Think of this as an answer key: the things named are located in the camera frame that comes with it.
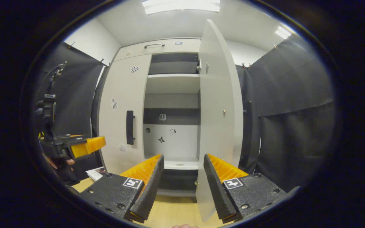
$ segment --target door handle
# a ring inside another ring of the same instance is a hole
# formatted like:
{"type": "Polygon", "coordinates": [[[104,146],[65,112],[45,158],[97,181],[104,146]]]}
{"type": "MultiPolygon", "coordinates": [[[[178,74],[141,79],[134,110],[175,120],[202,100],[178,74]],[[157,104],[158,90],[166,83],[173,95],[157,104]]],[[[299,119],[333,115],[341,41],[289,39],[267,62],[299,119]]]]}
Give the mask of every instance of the door handle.
{"type": "Polygon", "coordinates": [[[201,59],[199,58],[198,59],[198,66],[197,66],[197,70],[200,71],[202,68],[202,65],[201,65],[201,59]]]}
{"type": "Polygon", "coordinates": [[[161,45],[163,47],[165,44],[164,43],[154,43],[154,44],[146,45],[145,48],[147,48],[148,46],[152,46],[152,45],[161,45]]]}
{"type": "Polygon", "coordinates": [[[126,111],[126,143],[133,145],[133,111],[126,111]]]}

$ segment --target hand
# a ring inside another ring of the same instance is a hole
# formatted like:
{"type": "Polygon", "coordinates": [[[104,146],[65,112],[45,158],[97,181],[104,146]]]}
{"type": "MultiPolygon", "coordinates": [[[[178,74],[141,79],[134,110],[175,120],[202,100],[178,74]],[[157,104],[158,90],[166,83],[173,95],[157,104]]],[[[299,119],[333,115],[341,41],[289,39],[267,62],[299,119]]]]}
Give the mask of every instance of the hand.
{"type": "Polygon", "coordinates": [[[184,224],[184,225],[175,225],[173,226],[173,228],[199,228],[197,226],[190,226],[188,224],[184,224]]]}

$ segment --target ceiling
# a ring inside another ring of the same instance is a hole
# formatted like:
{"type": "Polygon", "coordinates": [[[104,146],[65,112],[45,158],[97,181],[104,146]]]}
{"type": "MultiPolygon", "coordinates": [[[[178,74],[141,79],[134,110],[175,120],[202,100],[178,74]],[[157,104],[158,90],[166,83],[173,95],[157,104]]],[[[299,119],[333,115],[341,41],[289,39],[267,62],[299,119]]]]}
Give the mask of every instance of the ceiling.
{"type": "Polygon", "coordinates": [[[266,51],[283,39],[277,20],[241,0],[221,0],[220,12],[175,10],[146,15],[141,0],[126,0],[98,17],[121,46],[170,37],[201,37],[211,19],[226,40],[266,51]]]}

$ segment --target ceiling light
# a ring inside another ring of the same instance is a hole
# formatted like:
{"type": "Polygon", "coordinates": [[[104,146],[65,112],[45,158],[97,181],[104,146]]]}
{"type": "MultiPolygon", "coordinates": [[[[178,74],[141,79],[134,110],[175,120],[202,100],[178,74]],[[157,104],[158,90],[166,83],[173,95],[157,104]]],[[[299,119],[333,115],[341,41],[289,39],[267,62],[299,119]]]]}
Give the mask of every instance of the ceiling light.
{"type": "Polygon", "coordinates": [[[281,26],[278,26],[278,30],[280,30],[281,32],[283,32],[286,36],[290,36],[291,33],[288,32],[287,30],[285,30],[283,27],[281,26]]]}
{"type": "Polygon", "coordinates": [[[220,0],[146,0],[142,2],[147,15],[184,9],[219,12],[219,3],[220,0]]]}
{"type": "Polygon", "coordinates": [[[279,37],[283,38],[283,39],[287,39],[288,36],[285,35],[283,32],[281,32],[280,30],[275,31],[275,34],[277,34],[279,37]]]}

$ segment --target silver handle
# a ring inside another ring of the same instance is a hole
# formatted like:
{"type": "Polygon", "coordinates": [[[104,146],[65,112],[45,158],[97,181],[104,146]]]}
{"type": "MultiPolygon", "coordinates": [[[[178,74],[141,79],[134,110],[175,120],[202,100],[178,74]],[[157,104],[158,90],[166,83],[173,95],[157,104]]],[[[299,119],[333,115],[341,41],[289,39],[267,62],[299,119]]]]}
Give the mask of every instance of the silver handle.
{"type": "Polygon", "coordinates": [[[198,63],[199,63],[199,65],[197,66],[197,70],[201,70],[201,68],[202,68],[201,59],[198,59],[198,63]]]}
{"type": "Polygon", "coordinates": [[[161,46],[164,46],[165,44],[164,43],[154,43],[154,44],[146,45],[145,48],[147,48],[148,46],[151,46],[151,45],[161,45],[161,46]]]}

